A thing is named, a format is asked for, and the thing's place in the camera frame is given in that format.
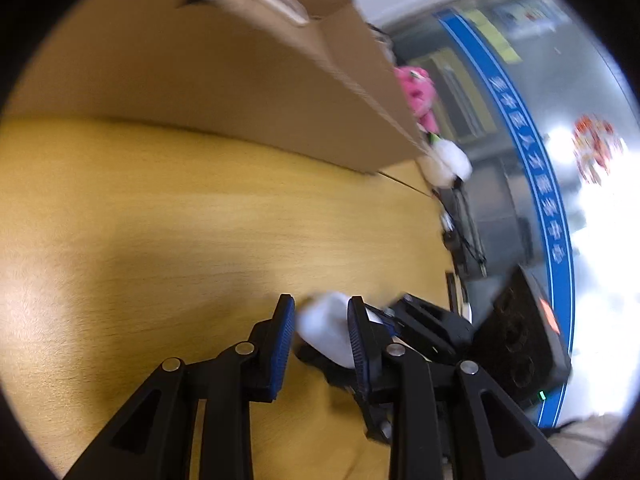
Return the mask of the white earbuds case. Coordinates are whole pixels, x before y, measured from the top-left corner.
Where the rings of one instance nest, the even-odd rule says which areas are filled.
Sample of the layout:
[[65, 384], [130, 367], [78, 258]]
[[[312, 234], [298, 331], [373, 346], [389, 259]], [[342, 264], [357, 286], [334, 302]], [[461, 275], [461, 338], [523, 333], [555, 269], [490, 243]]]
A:
[[350, 344], [347, 307], [349, 296], [325, 292], [315, 296], [296, 316], [296, 332], [302, 341], [334, 364], [355, 368]]

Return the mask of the white panda plush toy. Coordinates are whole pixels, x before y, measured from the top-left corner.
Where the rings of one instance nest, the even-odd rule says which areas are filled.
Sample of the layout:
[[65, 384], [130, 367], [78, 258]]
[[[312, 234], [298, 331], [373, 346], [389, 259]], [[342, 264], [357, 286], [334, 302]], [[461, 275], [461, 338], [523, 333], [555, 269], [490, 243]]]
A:
[[427, 133], [418, 164], [432, 188], [457, 188], [471, 177], [473, 168], [465, 152], [452, 141]]

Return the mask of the pink bear plush toy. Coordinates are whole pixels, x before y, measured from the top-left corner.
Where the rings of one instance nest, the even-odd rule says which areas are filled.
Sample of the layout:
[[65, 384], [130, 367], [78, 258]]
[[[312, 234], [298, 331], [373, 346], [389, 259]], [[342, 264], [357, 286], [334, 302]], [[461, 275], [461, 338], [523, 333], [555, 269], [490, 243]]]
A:
[[433, 112], [437, 92], [430, 75], [424, 68], [416, 66], [395, 67], [394, 74], [416, 122], [424, 131], [439, 134]]

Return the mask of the brown cardboard box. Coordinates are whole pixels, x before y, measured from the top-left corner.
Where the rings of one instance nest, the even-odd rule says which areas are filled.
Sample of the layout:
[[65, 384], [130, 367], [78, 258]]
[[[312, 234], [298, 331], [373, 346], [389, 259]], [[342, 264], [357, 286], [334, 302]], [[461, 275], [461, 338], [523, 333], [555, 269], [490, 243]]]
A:
[[360, 172], [422, 154], [393, 66], [352, 0], [78, 0], [6, 103], [221, 134]]

